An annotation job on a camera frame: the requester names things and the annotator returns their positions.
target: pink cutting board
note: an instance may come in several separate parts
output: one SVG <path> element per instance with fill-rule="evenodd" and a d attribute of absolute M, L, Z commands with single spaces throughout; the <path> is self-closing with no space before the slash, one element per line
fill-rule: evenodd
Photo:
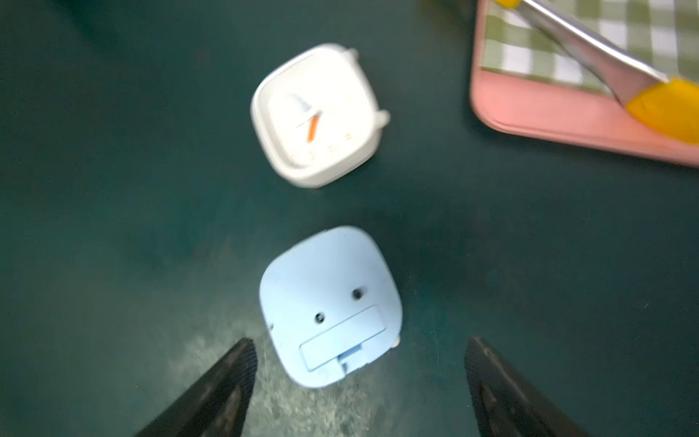
<path fill-rule="evenodd" d="M 488 1 L 478 1 L 471 73 L 471 106 L 483 123 L 508 134 L 699 167 L 699 145 L 645 127 L 613 97 L 482 70 Z"/>

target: orange clock hand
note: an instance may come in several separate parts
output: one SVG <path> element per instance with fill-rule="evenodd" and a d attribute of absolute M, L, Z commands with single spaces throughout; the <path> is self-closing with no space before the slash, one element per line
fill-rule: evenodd
<path fill-rule="evenodd" d="M 318 127 L 318 119 L 320 115 L 316 114 L 310 119 L 310 125 L 308 126 L 308 142 L 311 143 L 315 139 L 315 130 Z"/>

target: dark green table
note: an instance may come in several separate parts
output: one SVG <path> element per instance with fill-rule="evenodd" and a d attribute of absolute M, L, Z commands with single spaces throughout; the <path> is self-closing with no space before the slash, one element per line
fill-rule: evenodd
<path fill-rule="evenodd" d="M 2 436 L 132 434 L 243 336 L 260 356 L 248 436 L 475 436 L 473 334 L 594 435 L 699 435 L 699 174 L 483 126 L 471 17 L 427 0 L 0 5 Z M 298 189 L 250 97 L 329 41 L 359 50 L 393 120 L 367 164 Z M 403 342 L 310 392 L 257 287 L 340 224 L 381 247 Z"/>

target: checkered pattern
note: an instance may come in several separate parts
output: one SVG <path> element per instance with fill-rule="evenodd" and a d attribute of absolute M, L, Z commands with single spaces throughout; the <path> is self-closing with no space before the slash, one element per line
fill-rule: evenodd
<path fill-rule="evenodd" d="M 699 0 L 552 0 L 590 29 L 671 76 L 699 83 Z M 541 31 L 488 5 L 484 70 L 610 93 Z"/>

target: clock face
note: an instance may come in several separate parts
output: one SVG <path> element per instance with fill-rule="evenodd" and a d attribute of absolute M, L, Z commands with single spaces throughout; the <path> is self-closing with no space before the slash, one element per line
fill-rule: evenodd
<path fill-rule="evenodd" d="M 344 54 L 317 52 L 281 71 L 265 90 L 278 150 L 297 168 L 341 160 L 373 131 L 375 110 Z"/>

